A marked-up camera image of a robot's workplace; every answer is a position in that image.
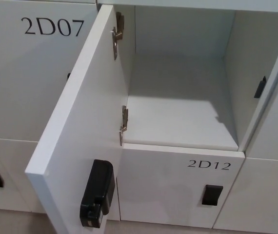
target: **electronic lock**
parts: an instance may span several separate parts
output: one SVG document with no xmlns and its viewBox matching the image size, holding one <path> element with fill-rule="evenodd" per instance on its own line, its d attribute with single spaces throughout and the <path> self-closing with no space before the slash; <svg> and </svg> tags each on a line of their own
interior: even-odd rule
<svg viewBox="0 0 278 234">
<path fill-rule="evenodd" d="M 80 204 L 79 217 L 84 227 L 100 228 L 103 216 L 110 211 L 114 189 L 113 165 L 95 159 Z"/>
</svg>

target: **door hinge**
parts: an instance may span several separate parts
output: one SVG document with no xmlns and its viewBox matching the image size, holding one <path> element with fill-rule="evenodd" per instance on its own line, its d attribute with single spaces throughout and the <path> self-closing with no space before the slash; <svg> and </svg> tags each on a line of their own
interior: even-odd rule
<svg viewBox="0 0 278 234">
<path fill-rule="evenodd" d="M 120 145 L 123 143 L 123 132 L 127 130 L 127 123 L 128 123 L 128 109 L 126 106 L 122 106 L 122 111 L 121 111 L 121 116 L 122 116 L 122 125 L 119 130 L 119 142 Z"/>
<path fill-rule="evenodd" d="M 118 40 L 123 39 L 124 32 L 124 16 L 121 12 L 116 12 L 116 27 L 113 27 L 112 30 L 112 39 L 113 39 L 113 52 L 114 52 L 114 60 L 118 57 Z"/>
</svg>

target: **black lock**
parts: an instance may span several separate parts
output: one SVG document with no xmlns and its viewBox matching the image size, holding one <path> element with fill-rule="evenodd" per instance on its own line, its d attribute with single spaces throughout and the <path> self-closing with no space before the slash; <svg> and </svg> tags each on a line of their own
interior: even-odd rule
<svg viewBox="0 0 278 234">
<path fill-rule="evenodd" d="M 84 227 L 100 228 L 103 216 L 110 211 L 114 189 L 113 165 L 95 159 L 80 204 L 79 217 Z"/>
<path fill-rule="evenodd" d="M 206 185 L 202 205 L 217 206 L 223 186 Z"/>
</svg>

